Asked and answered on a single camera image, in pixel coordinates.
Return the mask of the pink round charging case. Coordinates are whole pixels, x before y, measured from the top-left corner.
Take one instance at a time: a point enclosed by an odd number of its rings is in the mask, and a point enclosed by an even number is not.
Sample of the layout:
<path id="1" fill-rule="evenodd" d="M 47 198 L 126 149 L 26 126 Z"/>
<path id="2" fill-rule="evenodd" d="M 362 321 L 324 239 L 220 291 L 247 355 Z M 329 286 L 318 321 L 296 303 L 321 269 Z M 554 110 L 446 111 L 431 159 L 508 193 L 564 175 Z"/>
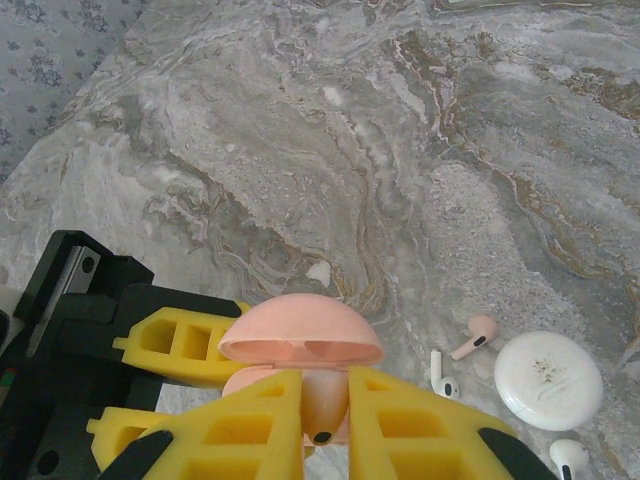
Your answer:
<path id="1" fill-rule="evenodd" d="M 346 304 L 319 294 L 294 293 L 266 300 L 230 327 L 218 344 L 227 358 L 244 368 L 223 387 L 224 396 L 284 370 L 344 371 L 354 365 L 374 366 L 385 350 L 367 320 Z M 349 438 L 349 406 L 343 423 L 328 444 Z"/>

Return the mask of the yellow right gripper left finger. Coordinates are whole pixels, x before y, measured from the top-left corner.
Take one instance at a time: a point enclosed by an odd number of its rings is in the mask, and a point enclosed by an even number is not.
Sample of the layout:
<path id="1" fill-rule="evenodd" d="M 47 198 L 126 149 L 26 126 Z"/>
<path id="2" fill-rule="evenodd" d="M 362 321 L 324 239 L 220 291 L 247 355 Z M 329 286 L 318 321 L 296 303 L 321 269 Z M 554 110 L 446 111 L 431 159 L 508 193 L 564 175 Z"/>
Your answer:
<path id="1" fill-rule="evenodd" d="M 99 480 L 304 480 L 302 374 L 283 370 L 150 427 Z"/>

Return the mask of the pink wireless earbud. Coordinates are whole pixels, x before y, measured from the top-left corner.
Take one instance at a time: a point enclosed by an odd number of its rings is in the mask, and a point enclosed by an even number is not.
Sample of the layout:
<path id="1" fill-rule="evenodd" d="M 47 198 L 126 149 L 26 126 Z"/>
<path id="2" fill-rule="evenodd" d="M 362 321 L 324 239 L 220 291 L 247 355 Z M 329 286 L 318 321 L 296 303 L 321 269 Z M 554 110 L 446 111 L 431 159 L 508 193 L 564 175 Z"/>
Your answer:
<path id="1" fill-rule="evenodd" d="M 481 346 L 491 342 L 497 337 L 498 325 L 496 321 L 487 315 L 477 315 L 469 319 L 467 325 L 468 340 L 451 352 L 450 358 L 459 361 L 470 355 Z"/>
<path id="2" fill-rule="evenodd" d="M 303 433 L 313 445 L 330 443 L 339 431 L 349 406 L 347 373 L 305 370 L 301 393 Z"/>

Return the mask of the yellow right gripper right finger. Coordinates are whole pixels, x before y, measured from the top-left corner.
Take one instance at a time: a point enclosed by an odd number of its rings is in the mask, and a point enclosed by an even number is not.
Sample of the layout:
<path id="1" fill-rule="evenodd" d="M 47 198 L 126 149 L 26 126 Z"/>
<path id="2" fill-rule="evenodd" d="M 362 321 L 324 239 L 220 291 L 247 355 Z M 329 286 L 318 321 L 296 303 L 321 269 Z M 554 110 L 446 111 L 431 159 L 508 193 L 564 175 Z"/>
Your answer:
<path id="1" fill-rule="evenodd" d="M 500 419 L 349 369 L 349 480 L 558 480 Z"/>

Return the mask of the white wireless earbud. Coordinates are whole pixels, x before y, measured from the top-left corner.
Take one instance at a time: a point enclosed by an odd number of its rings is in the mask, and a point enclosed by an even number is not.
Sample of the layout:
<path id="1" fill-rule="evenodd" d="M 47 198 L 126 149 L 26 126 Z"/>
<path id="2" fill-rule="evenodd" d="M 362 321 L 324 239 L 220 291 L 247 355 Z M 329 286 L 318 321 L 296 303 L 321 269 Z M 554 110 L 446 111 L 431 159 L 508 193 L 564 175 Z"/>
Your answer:
<path id="1" fill-rule="evenodd" d="M 443 375 L 442 352 L 439 350 L 432 350 L 430 354 L 430 383 L 437 395 L 451 400 L 457 400 L 460 396 L 457 381 L 451 376 Z"/>
<path id="2" fill-rule="evenodd" d="M 549 448 L 550 459 L 558 469 L 561 480 L 577 480 L 578 474 L 589 465 L 586 447 L 571 439 L 558 439 Z"/>

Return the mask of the white round charging case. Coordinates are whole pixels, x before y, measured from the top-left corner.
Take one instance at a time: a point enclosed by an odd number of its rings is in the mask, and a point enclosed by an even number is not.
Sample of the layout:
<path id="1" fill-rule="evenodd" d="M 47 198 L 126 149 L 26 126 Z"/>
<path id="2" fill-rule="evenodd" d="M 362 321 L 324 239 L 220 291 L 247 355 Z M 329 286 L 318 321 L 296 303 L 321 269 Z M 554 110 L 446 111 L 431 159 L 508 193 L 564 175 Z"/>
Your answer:
<path id="1" fill-rule="evenodd" d="M 494 380 L 515 416 L 546 431 L 569 431 L 587 423 L 604 395 L 600 370 L 589 353 L 548 331 L 510 340 L 496 358 Z"/>

